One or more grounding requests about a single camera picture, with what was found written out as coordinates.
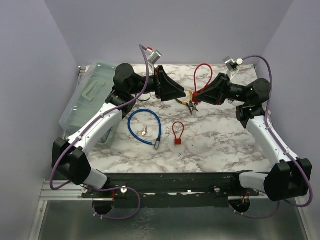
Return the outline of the small silver key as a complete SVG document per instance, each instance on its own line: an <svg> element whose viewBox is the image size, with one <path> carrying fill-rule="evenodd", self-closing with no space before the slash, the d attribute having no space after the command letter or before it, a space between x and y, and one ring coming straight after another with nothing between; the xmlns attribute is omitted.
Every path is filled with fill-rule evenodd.
<svg viewBox="0 0 320 240"><path fill-rule="evenodd" d="M145 136L147 133L148 133L148 127L145 126L145 127L143 128L143 130L142 130L141 135L142 135L142 136Z"/></svg>

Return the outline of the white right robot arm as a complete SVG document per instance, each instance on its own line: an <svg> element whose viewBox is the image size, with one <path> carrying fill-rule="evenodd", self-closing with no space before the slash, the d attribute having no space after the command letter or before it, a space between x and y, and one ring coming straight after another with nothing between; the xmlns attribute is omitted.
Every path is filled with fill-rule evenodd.
<svg viewBox="0 0 320 240"><path fill-rule="evenodd" d="M300 158L284 143L266 119L263 103L270 98L271 84L259 78L247 86L230 82L224 73L193 95L196 102L220 106L225 100L241 102L236 107L236 118L256 140L269 160L268 173L244 171L230 183L230 191L241 196L248 189L265 193L273 201L284 201L309 194L312 164Z"/></svg>

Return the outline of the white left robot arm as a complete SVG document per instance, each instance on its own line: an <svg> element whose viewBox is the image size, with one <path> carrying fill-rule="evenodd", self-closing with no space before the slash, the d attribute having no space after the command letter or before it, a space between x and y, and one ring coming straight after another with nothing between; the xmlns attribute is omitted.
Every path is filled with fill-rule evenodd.
<svg viewBox="0 0 320 240"><path fill-rule="evenodd" d="M50 179L59 173L75 185L93 187L101 198L110 194L111 185L107 176L89 163L88 155L93 147L122 121L142 94L155 93L162 102L186 96L185 89L171 79L161 65L152 75L140 76L132 65L122 63L115 68L113 82L111 93L95 116L67 139L55 140L52 148Z"/></svg>

